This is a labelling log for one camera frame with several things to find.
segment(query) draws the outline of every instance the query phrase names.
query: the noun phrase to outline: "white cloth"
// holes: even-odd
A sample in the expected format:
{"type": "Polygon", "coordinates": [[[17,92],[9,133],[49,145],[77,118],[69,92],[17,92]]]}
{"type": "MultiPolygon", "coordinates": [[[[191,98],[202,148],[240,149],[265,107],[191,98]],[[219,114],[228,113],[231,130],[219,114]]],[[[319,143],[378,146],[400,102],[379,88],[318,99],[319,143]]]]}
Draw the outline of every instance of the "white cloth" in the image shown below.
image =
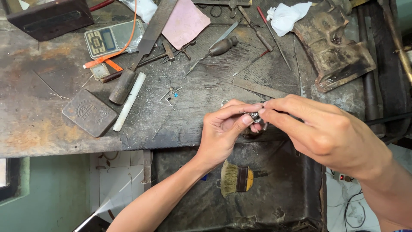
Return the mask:
{"type": "Polygon", "coordinates": [[[292,7],[281,3],[279,6],[271,7],[267,11],[266,20],[272,20],[270,25],[272,25],[273,30],[275,30],[278,36],[284,36],[286,33],[293,29],[293,24],[296,21],[303,18],[308,12],[311,2],[298,3],[292,7]]]}

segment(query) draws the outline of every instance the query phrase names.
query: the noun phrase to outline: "pink sandpaper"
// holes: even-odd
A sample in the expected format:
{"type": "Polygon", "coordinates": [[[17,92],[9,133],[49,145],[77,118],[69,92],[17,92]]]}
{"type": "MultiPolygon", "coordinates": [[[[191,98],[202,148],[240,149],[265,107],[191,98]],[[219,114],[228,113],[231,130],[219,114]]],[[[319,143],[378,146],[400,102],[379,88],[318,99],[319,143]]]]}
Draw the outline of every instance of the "pink sandpaper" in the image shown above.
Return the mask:
{"type": "Polygon", "coordinates": [[[175,47],[182,48],[196,38],[210,24],[210,18],[203,14],[191,0],[178,0],[162,34],[175,47]]]}

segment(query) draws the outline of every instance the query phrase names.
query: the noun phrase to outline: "left hand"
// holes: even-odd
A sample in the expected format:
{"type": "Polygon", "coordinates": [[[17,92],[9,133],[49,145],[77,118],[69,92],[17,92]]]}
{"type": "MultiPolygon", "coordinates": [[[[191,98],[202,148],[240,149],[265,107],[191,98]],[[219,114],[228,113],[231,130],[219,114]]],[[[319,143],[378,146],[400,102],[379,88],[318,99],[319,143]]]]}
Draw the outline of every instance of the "left hand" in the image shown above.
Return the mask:
{"type": "Polygon", "coordinates": [[[208,113],[203,119],[202,139],[195,157],[213,169],[229,157],[239,134],[250,126],[258,132],[262,126],[253,123],[248,114],[262,109],[262,104],[245,104],[236,99],[230,100],[214,113],[208,113]]]}

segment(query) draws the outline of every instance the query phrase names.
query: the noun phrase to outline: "plastic bag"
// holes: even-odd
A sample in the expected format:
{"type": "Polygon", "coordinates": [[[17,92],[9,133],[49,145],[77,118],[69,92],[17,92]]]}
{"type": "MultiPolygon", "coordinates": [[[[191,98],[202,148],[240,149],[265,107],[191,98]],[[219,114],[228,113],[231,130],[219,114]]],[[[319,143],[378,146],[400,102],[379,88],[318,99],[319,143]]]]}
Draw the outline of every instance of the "plastic bag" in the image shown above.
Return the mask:
{"type": "MultiPolygon", "coordinates": [[[[135,0],[119,0],[128,6],[132,11],[134,11],[134,1],[135,0]]],[[[143,22],[148,23],[155,11],[157,10],[157,5],[152,0],[137,0],[136,14],[140,16],[143,22]]]]}

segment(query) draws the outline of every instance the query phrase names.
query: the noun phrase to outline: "orange cable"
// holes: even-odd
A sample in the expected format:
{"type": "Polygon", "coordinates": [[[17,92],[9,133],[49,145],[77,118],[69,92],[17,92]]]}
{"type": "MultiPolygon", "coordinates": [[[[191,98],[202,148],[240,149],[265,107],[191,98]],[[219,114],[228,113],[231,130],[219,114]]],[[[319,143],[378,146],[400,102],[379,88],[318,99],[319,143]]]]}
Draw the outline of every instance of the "orange cable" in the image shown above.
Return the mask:
{"type": "Polygon", "coordinates": [[[89,69],[89,68],[91,68],[91,67],[93,67],[93,66],[95,66],[95,65],[97,65],[97,64],[103,63],[106,59],[112,58],[112,57],[117,56],[117,55],[121,54],[122,52],[124,52],[124,50],[129,46],[129,43],[131,42],[131,39],[133,38],[134,28],[135,28],[135,26],[136,26],[136,9],[137,9],[137,0],[134,0],[134,21],[133,21],[133,29],[131,30],[131,35],[130,35],[129,41],[127,42],[126,46],[125,46],[122,50],[118,51],[117,53],[113,53],[113,54],[110,54],[110,55],[102,56],[102,57],[97,58],[96,60],[93,60],[93,61],[90,61],[90,62],[85,63],[85,64],[83,65],[83,68],[84,68],[84,69],[89,69]]]}

